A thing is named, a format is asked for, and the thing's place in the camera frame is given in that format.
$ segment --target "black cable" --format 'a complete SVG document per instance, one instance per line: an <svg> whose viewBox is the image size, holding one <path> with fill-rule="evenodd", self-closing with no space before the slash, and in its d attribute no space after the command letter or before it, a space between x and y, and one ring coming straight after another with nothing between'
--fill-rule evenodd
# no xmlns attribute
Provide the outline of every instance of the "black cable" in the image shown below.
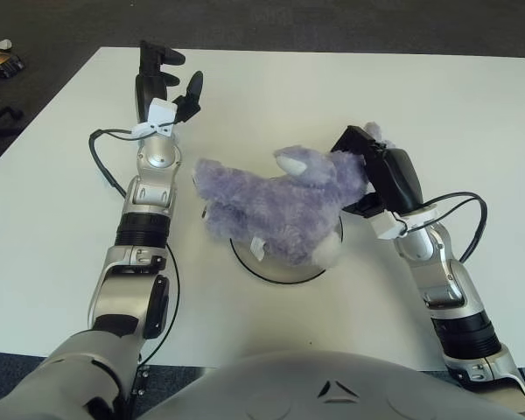
<svg viewBox="0 0 525 420"><path fill-rule="evenodd" d="M173 125L173 124L175 124L175 122L166 122L164 124L160 124L159 127L165 127L165 126ZM153 136L157 132L152 131L150 134L147 134L145 136L135 137L135 138L120 137L120 136L114 135L113 133L131 134L131 132L128 131L127 129L98 129L89 136L89 150L91 151L91 156L94 159L95 164L97 165L97 167L99 168L99 170L101 171L105 179L122 195L123 198L125 198L126 191L124 191L124 188L121 187L121 185L116 181L115 177L113 177L111 172L105 167L103 162L99 159L99 156L97 155L97 152L95 150L95 140L103 134L108 134L114 138L118 138L121 140L131 142L131 141L142 140L144 138ZM139 368L144 366L148 361L150 361L151 358L154 357L154 355L156 355L158 350L165 343L165 341L167 340L167 337L169 336L169 332L172 330L173 325L175 324L175 320L177 319L177 312L179 311L179 302L181 299L181 279L179 276L179 267L177 266L177 259L175 258L175 255L173 254L173 251L171 247L169 246L169 243L166 243L165 246L167 247L167 250L169 251L169 255L171 256L171 259L173 261L173 268L175 269L175 281L177 282L177 299L175 302L175 310L173 311L171 322L169 323L169 326L167 327L167 330L165 331L164 337L157 344L156 348L154 348L154 350L150 353L150 355L146 359L144 359L142 362L140 362L140 364L138 365Z"/></svg>
<svg viewBox="0 0 525 420"><path fill-rule="evenodd" d="M167 127L169 125L174 125L176 122L164 122L163 124L159 124L158 127ZM124 191L124 188L121 187L121 185L116 181L113 174L105 167L103 162L99 159L99 156L97 155L97 151L95 150L95 140L97 140L99 137L101 137L103 134L107 134L108 136L117 138L119 140L124 140L125 142L135 142L138 140L144 140L145 138L151 137L154 134L157 133L157 131L153 130L151 133L145 134L140 137L121 137L117 134L132 134L132 131L127 129L97 129L92 134L89 135L89 151L91 152L91 156L95 161L95 164L107 180L113 186L123 197L126 196L126 192Z"/></svg>
<svg viewBox="0 0 525 420"><path fill-rule="evenodd" d="M420 227L413 227L412 229L406 231L407 233L416 232L417 230L427 228L430 225L433 225L434 223L438 223L445 217L449 216L451 213L456 211L458 208L464 206L466 203L471 201L478 201L480 204L480 219L479 219L479 225L476 228L476 231L474 232L474 237L471 239L471 242L469 243L469 246L466 248L463 255L458 259L461 263L464 263L466 260L469 259L469 257L473 254L476 247L479 245L480 239L482 238L482 234L484 234L484 229L487 226L487 219L488 219L488 205L487 203L476 193L474 192L450 192L449 194L440 195L439 197L436 197L435 199L431 199L429 201L426 201L422 208L431 206L432 204L438 203L439 201L453 199L455 197L471 197L470 199L466 199L461 201L459 204L457 204L455 207L453 207L450 211L443 214L442 216L436 218L435 220L431 220L425 224L423 224Z"/></svg>

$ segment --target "black triangle logo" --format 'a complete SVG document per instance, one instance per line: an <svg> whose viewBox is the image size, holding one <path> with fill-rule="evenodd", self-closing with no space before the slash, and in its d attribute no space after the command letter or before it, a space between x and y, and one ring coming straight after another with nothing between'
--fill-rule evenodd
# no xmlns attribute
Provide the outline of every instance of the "black triangle logo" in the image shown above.
<svg viewBox="0 0 525 420"><path fill-rule="evenodd" d="M360 401L358 394L339 381L327 381L318 393L317 398L326 404L356 404Z"/></svg>

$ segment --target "round base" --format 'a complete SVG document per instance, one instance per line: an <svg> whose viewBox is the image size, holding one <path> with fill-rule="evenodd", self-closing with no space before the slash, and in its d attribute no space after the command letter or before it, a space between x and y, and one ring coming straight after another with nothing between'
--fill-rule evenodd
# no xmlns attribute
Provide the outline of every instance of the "round base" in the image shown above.
<svg viewBox="0 0 525 420"><path fill-rule="evenodd" d="M339 219L339 224L336 225L334 230L339 234L342 241L342 220ZM265 255L259 261L251 253L247 243L234 241L233 239L230 239L229 242L231 243L231 249L243 267L267 282L274 284L301 284L309 282L325 272L324 269L317 265L292 267L272 255Z"/></svg>

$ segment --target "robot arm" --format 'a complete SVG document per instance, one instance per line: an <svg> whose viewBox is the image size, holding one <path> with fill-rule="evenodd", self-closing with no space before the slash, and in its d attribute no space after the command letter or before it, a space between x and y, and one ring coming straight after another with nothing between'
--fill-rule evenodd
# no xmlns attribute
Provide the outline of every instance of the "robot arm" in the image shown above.
<svg viewBox="0 0 525 420"><path fill-rule="evenodd" d="M394 240L428 308L451 376L467 389L525 411L525 382L498 340L463 265L482 235L482 223L472 246L458 260L449 233L435 222L435 204L423 202L418 176L404 150L387 149L359 127L348 127L333 150L364 157L375 192L347 210L367 217L378 238ZM484 200L473 193L463 195L479 200L485 219Z"/></svg>
<svg viewBox="0 0 525 420"><path fill-rule="evenodd" d="M169 257L166 243L181 163L172 125L200 110L202 73L192 77L186 96L171 103L165 100L165 86L179 80L161 73L159 66L184 60L173 50L141 44L136 77L140 123L131 134L143 139L138 174L130 181L115 244L94 291L89 329L67 339L0 400L0 419L110 419L126 414L140 351L165 329L168 311L170 280L161 272ZM90 142L100 134L97 130Z"/></svg>

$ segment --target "black ring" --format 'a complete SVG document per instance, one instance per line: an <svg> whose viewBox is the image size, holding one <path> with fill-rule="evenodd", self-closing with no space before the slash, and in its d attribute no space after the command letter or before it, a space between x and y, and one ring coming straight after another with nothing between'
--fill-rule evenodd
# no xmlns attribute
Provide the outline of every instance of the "black ring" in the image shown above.
<svg viewBox="0 0 525 420"><path fill-rule="evenodd" d="M344 227L342 225L342 218L340 216L339 216L339 224L340 224L340 242L343 242L344 241ZM254 274L255 276L257 276L259 278L261 278L265 282L269 282L269 283L273 283L273 284L281 284L281 285L303 284L303 283L307 283L307 282L310 282L311 280L316 279L317 277L321 276L326 271L326 269L324 269L323 271L321 271L320 273L316 274L315 276L306 278L305 280L301 280L299 282L289 282L288 283L288 282L278 282L277 280L270 280L269 278L263 277L260 274L255 273L252 269L250 269L245 264L245 262L243 262L243 260L237 255L237 251L235 250L235 247L234 247L234 242L231 239L229 240L229 244L231 245L231 249L234 251L235 257L237 258L237 260L239 260L241 265L243 267L245 267L245 269L247 269L248 272L250 272L251 274Z"/></svg>

